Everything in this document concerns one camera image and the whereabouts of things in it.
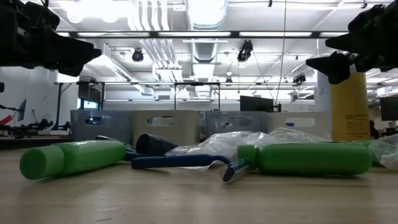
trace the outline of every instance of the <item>table surface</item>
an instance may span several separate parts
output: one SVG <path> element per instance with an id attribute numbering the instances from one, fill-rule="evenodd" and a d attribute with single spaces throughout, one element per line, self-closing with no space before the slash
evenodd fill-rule
<path id="1" fill-rule="evenodd" d="M 250 174 L 223 185 L 213 170 L 95 172 L 30 181 L 23 150 L 0 151 L 1 223 L 397 223 L 398 173 L 355 179 Z"/>

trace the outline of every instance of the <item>green bottle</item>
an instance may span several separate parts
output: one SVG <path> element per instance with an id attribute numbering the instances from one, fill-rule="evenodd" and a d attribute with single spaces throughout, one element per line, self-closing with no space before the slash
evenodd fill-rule
<path id="1" fill-rule="evenodd" d="M 361 144 L 285 143 L 239 146 L 238 158 L 247 157 L 251 168 L 263 174 L 357 175 L 372 165 L 372 154 Z"/>
<path id="2" fill-rule="evenodd" d="M 19 169 L 27 179 L 37 180 L 99 169 L 122 160 L 124 155 L 124 145 L 116 141 L 60 143 L 29 149 L 22 155 Z"/>

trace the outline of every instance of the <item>ceiling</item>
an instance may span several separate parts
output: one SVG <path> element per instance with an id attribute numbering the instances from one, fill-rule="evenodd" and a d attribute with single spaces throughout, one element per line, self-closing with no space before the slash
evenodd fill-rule
<path id="1" fill-rule="evenodd" d="M 86 17 L 79 23 L 68 20 L 68 9 L 73 1 L 50 1 L 50 8 L 62 19 L 58 31 L 128 31 L 127 17 L 133 13 L 129 1 L 113 1 L 111 6 L 103 9 L 98 1 L 92 9 L 86 12 Z M 367 0 L 369 6 L 374 4 L 389 4 L 390 1 Z M 168 23 L 171 30 L 187 30 L 187 18 L 183 0 L 169 0 Z M 265 1 L 230 0 L 224 30 L 302 30 L 302 31 L 346 31 L 347 25 L 360 12 L 363 0 L 273 0 L 272 7 Z M 114 23 L 104 22 L 103 14 L 116 14 L 119 19 Z M 303 64 L 310 57 L 321 54 L 330 54 L 334 50 L 325 46 L 324 39 L 252 39 L 254 54 L 247 61 L 245 67 L 238 68 L 237 52 L 244 39 L 226 39 L 228 42 L 220 44 L 217 57 L 213 64 L 213 81 L 224 82 L 226 73 L 231 72 L 234 82 L 279 82 L 290 81 L 298 71 L 291 73 L 294 68 Z M 111 58 L 127 70 L 135 80 L 140 82 L 153 82 L 152 61 L 144 52 L 142 62 L 133 62 L 132 53 L 135 48 L 142 48 L 139 39 L 87 39 L 97 46 L 107 44 L 111 48 Z M 173 47 L 178 62 L 182 67 L 184 79 L 194 78 L 192 70 L 193 59 L 189 44 L 183 39 L 173 39 Z M 313 80 L 314 71 L 306 66 L 300 67 L 300 72 L 305 73 L 308 82 Z M 107 66 L 95 60 L 90 62 L 84 76 L 92 76 L 97 80 L 115 80 L 115 73 Z M 381 73 L 373 76 L 368 82 L 383 82 L 387 78 L 397 77 L 395 71 Z"/>

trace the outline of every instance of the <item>gray plastic crate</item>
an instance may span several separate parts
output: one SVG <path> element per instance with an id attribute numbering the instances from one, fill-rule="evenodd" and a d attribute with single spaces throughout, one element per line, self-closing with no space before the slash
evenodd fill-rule
<path id="1" fill-rule="evenodd" d="M 206 137 L 233 131 L 267 132 L 267 113 L 262 111 L 206 111 Z"/>
<path id="2" fill-rule="evenodd" d="M 71 110 L 72 140 L 94 140 L 102 135 L 132 143 L 132 111 Z"/>

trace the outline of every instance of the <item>yellow column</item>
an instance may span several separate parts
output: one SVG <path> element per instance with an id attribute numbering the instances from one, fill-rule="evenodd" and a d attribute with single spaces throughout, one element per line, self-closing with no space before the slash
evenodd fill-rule
<path id="1" fill-rule="evenodd" d="M 331 85 L 331 138 L 333 141 L 370 139 L 368 93 L 364 73 Z"/>

